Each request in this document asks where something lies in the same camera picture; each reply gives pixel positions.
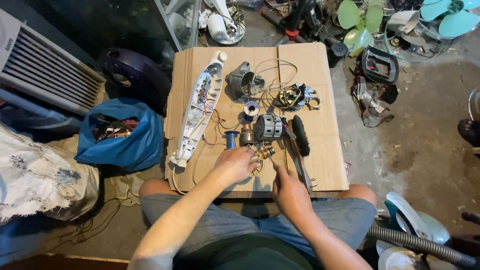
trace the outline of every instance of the red plastic part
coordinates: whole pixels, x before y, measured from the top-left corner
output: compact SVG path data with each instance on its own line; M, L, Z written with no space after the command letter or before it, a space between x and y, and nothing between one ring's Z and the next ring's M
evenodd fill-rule
M288 31L285 29L285 35L288 36L290 41L293 41L300 34L300 30Z

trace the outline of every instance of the air cooler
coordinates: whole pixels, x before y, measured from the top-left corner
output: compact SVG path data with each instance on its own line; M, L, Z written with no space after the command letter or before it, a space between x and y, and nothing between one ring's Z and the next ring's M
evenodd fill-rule
M82 116L105 92L105 78L1 9L0 69L0 83Z

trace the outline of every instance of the foot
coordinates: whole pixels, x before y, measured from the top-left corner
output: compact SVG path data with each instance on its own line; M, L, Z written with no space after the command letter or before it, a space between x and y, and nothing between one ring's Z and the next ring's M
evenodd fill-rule
M473 147L480 147L480 122L463 119L458 123L458 133Z

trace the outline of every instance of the green shirt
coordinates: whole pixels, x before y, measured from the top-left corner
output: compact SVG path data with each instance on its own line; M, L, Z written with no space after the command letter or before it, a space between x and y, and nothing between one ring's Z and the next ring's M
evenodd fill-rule
M268 234L250 233L210 243L181 259L174 270L313 270L316 258Z

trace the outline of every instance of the denim shorts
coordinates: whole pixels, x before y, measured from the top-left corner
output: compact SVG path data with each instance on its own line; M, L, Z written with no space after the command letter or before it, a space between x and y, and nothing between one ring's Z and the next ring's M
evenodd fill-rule
M153 224L180 198L179 195L151 194L142 198L142 210ZM320 198L312 201L312 206L333 234L354 250L361 244L377 213L372 203L360 198ZM283 214L257 220L210 204L177 253L177 258L217 240L246 233L276 236L314 256L307 240Z

